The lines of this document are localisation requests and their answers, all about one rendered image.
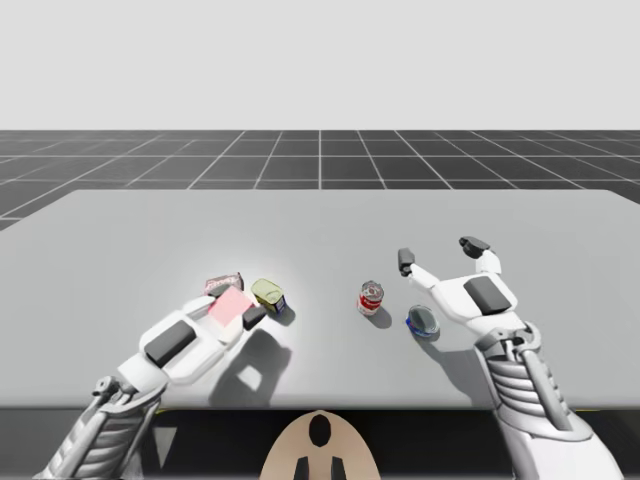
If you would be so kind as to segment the pink cube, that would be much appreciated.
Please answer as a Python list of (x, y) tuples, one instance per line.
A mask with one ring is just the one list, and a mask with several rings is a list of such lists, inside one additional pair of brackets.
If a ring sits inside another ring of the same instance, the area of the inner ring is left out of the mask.
[(208, 314), (220, 327), (226, 328), (236, 317), (242, 316), (253, 305), (253, 301), (242, 290), (229, 286), (215, 299)]

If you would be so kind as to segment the green and blue rectangular can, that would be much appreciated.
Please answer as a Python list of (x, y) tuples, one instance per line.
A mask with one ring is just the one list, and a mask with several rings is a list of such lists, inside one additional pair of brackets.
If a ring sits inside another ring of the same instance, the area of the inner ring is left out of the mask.
[(282, 288), (265, 278), (257, 279), (251, 292), (260, 305), (274, 314), (282, 313), (287, 306)]

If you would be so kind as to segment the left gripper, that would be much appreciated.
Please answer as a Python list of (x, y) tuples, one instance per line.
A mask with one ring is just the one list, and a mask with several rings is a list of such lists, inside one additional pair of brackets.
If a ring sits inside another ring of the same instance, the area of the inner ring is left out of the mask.
[(123, 380), (147, 393), (165, 384), (192, 385), (218, 364), (267, 314), (263, 306), (250, 307), (220, 327), (208, 310), (228, 289), (218, 285), (206, 291), (144, 332), (137, 353), (118, 367)]

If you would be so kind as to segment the red and white can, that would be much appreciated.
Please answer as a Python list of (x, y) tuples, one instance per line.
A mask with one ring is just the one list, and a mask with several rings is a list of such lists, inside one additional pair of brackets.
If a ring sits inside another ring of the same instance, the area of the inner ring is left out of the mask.
[(373, 280), (366, 281), (358, 295), (357, 309), (365, 316), (372, 316), (381, 307), (383, 298), (384, 289), (382, 285)]

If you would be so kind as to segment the pink and white carton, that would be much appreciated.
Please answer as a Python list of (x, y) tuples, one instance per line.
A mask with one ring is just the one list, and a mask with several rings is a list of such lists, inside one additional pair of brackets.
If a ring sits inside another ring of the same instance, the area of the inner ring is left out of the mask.
[(240, 272), (208, 279), (205, 282), (204, 294), (216, 297), (231, 286), (239, 289), (240, 291), (244, 290), (244, 279)]

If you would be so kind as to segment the tan robot part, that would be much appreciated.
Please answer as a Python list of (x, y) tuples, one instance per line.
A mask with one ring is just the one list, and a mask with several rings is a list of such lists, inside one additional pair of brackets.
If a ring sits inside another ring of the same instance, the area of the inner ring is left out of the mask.
[(279, 434), (259, 480), (381, 480), (364, 438), (344, 418), (317, 410)]

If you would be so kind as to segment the blue flat can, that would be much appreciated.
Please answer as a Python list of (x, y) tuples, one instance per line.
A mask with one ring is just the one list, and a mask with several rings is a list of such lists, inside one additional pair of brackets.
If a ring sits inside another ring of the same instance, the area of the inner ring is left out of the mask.
[(413, 335), (429, 338), (438, 334), (440, 325), (432, 310), (423, 305), (412, 306), (407, 313), (407, 327)]

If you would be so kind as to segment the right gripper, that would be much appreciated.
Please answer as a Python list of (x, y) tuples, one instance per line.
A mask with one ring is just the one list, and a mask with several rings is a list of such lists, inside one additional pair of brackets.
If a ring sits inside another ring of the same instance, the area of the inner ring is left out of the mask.
[(459, 245), (474, 260), (475, 272), (482, 274), (440, 281), (416, 263), (409, 248), (398, 250), (398, 270), (413, 287), (432, 296), (448, 319), (472, 332), (519, 330), (520, 318), (515, 313), (518, 300), (499, 276), (502, 266), (497, 254), (489, 244), (473, 236), (461, 237)]

